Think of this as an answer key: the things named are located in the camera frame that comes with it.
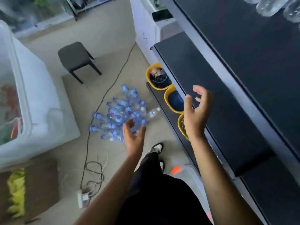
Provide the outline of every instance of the shoe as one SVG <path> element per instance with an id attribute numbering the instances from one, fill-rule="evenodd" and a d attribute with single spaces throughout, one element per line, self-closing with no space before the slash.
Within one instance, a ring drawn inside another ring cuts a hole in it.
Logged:
<path id="1" fill-rule="evenodd" d="M 163 160 L 159 161 L 161 172 L 163 173 L 165 171 L 165 162 Z"/>
<path id="2" fill-rule="evenodd" d="M 152 152 L 156 152 L 156 153 L 160 154 L 162 151 L 163 151 L 163 144 L 158 143 L 158 144 L 154 145 L 147 154 L 152 153 Z"/>

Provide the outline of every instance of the white plastic container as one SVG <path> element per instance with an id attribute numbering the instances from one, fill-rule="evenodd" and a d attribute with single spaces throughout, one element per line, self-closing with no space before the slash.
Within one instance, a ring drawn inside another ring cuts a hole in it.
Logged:
<path id="1" fill-rule="evenodd" d="M 204 190 L 204 185 L 197 170 L 191 165 L 185 165 L 181 167 L 178 166 L 175 167 L 169 175 L 174 178 L 181 179 L 191 188 L 194 194 L 198 197 L 209 220 L 214 224 Z"/>
<path id="2" fill-rule="evenodd" d="M 23 127 L 17 138 L 0 145 L 0 168 L 80 136 L 62 79 L 51 76 L 46 65 L 0 21 L 0 89 L 4 85 L 17 90 Z M 0 128 L 7 123 L 5 113 L 10 109 L 0 106 Z"/>

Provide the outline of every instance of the yellow rim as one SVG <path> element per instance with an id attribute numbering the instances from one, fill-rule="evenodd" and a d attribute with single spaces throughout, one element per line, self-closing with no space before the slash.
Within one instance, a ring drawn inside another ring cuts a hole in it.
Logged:
<path id="1" fill-rule="evenodd" d="M 175 88 L 174 84 L 171 84 L 170 87 L 169 87 L 169 88 L 166 90 L 166 92 L 165 92 L 165 95 L 164 95 L 165 102 L 166 102 L 166 104 L 168 105 L 168 107 L 169 107 L 173 112 L 178 113 L 178 114 L 183 114 L 183 111 L 175 110 L 175 109 L 170 105 L 170 103 L 169 103 L 169 101 L 168 101 L 169 95 L 170 95 L 172 92 L 174 92 L 174 91 L 176 91 L 176 88 Z"/>
<path id="2" fill-rule="evenodd" d="M 177 122 L 178 128 L 180 129 L 180 132 L 182 133 L 182 135 L 185 136 L 185 138 L 189 140 L 186 132 L 181 127 L 181 121 L 182 121 L 183 117 L 184 117 L 184 113 L 182 113 L 178 118 L 178 122 Z"/>
<path id="3" fill-rule="evenodd" d="M 163 90 L 168 89 L 171 85 L 169 85 L 169 86 L 167 86 L 167 87 L 165 87 L 165 88 L 158 88 L 158 87 L 155 87 L 155 86 L 153 85 L 153 83 L 152 83 L 151 80 L 150 80 L 150 75 L 151 75 L 151 71 L 152 71 L 153 68 L 163 68 L 163 67 L 162 67 L 161 64 L 158 62 L 158 63 L 155 63 L 154 65 L 150 66 L 150 67 L 147 69 L 147 71 L 146 71 L 146 78 L 147 78 L 149 84 L 150 84 L 154 89 L 156 89 L 156 90 L 163 91 Z"/>

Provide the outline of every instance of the stool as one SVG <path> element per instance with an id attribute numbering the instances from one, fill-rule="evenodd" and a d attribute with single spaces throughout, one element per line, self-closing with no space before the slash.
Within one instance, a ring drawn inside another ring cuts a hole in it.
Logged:
<path id="1" fill-rule="evenodd" d="M 63 67 L 65 67 L 65 69 L 68 70 L 68 72 L 71 73 L 72 76 L 75 77 L 81 84 L 83 84 L 83 82 L 75 75 L 74 71 L 86 65 L 90 65 L 99 75 L 102 75 L 99 69 L 90 60 L 90 58 L 93 60 L 94 58 L 81 42 L 75 42 L 61 48 L 58 51 L 58 56 Z"/>

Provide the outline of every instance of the person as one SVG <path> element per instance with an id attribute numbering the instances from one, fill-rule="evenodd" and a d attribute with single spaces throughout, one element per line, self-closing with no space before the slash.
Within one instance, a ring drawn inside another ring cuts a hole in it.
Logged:
<path id="1" fill-rule="evenodd" d="M 192 97 L 185 98 L 184 122 L 192 144 L 207 200 L 215 225 L 262 224 L 232 184 L 210 147 L 204 128 L 209 117 L 213 95 L 194 85 L 200 105 L 193 109 Z M 155 145 L 141 161 L 146 127 L 138 136 L 130 129 L 132 120 L 123 126 L 127 158 L 109 183 L 86 208 L 75 225 L 105 224 L 212 224 L 198 198 L 182 180 L 162 173 L 159 161 L 162 144 Z"/>

